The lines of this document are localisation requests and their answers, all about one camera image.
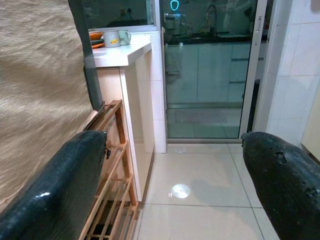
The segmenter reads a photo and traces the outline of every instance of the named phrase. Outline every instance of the kitchen counter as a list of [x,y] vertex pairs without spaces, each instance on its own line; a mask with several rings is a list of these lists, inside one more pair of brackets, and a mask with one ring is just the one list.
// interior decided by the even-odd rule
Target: kitchen counter
[[[251,42],[252,36],[250,35],[221,35],[221,36],[213,36],[213,37],[176,37],[171,40],[165,41],[168,45],[178,45],[180,43],[191,45],[191,44],[224,44],[224,43],[249,43]],[[261,38],[262,42],[267,40],[267,36],[263,35]]]
[[151,48],[150,37],[132,35],[129,45],[93,49],[94,63],[96,68],[129,66]]

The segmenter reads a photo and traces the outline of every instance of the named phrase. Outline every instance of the mug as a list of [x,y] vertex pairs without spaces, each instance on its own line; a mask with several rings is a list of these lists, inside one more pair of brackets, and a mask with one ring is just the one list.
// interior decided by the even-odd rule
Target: mug
[[120,36],[118,31],[104,31],[104,46],[106,48],[115,48],[120,46]]
[[119,37],[120,37],[120,45],[129,45],[131,41],[131,34],[127,30],[120,30]]

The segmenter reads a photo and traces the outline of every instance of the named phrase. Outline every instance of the kitchen floor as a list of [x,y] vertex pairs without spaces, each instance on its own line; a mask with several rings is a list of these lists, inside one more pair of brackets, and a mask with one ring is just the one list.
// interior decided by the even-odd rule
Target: kitchen floor
[[135,240],[278,240],[240,144],[169,144],[156,154]]

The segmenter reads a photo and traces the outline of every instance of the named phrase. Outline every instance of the white cabinet door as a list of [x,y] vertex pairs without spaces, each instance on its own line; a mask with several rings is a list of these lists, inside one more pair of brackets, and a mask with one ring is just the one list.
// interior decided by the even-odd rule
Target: white cabinet door
[[232,45],[199,45],[198,103],[228,101]]
[[198,45],[165,48],[165,84],[168,104],[196,103]]
[[228,102],[242,103],[248,72],[250,44],[232,45]]

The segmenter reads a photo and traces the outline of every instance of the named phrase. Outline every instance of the orange bowl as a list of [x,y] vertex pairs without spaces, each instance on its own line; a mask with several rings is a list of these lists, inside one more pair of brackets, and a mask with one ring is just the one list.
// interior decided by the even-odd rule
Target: orange bowl
[[90,35],[90,40],[99,40],[101,39],[103,33],[102,32],[92,32],[92,33],[89,33]]

